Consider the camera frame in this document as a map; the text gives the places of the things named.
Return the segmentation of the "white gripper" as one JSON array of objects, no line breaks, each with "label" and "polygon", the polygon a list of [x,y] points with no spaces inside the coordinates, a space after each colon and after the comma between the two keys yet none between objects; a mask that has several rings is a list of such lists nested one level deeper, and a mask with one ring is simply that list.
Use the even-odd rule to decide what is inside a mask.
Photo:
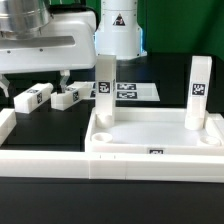
[{"label": "white gripper", "polygon": [[65,92],[69,70],[92,68],[96,64],[92,11],[56,14],[32,39],[0,38],[0,88],[9,97],[9,80],[3,74],[61,71],[60,87]]}]

